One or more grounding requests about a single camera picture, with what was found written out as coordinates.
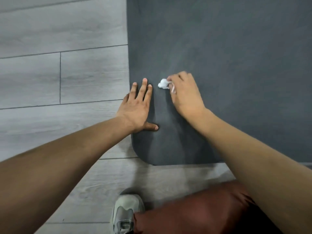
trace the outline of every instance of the person's right hand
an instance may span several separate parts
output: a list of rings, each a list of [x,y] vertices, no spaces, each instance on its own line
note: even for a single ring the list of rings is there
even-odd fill
[[[182,71],[170,75],[167,80],[172,81],[174,85],[174,92],[172,84],[169,84],[169,88],[175,108],[190,124],[193,124],[194,120],[203,115],[207,109],[192,74]]]

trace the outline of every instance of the cotton ball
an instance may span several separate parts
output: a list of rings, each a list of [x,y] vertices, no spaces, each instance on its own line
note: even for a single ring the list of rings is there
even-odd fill
[[[171,81],[167,81],[166,79],[162,79],[160,83],[158,84],[158,87],[164,90],[168,90],[168,85],[171,83]]]

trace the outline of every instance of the sneaker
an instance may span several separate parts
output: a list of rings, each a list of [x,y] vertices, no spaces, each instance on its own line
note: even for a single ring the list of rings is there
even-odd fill
[[[144,204],[138,195],[120,195],[113,208],[110,230],[111,234],[126,234],[133,231],[135,212],[144,212]]]

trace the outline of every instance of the dark gray mat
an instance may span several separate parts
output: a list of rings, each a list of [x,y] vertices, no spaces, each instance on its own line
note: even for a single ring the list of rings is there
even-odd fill
[[[158,82],[191,72],[206,107],[299,162],[312,162],[312,0],[127,0],[130,83],[154,86],[156,133],[132,136],[154,165],[218,162]]]

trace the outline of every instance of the white cloth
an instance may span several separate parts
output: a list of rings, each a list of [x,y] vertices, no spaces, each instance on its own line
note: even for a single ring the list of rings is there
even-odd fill
[[[171,81],[167,81],[166,79],[162,79],[162,80],[160,81],[160,83],[158,84],[158,87],[161,88],[161,89],[164,89],[164,90],[168,90],[168,89],[170,89],[170,88],[169,88],[169,84],[172,84],[172,82],[171,82]]]

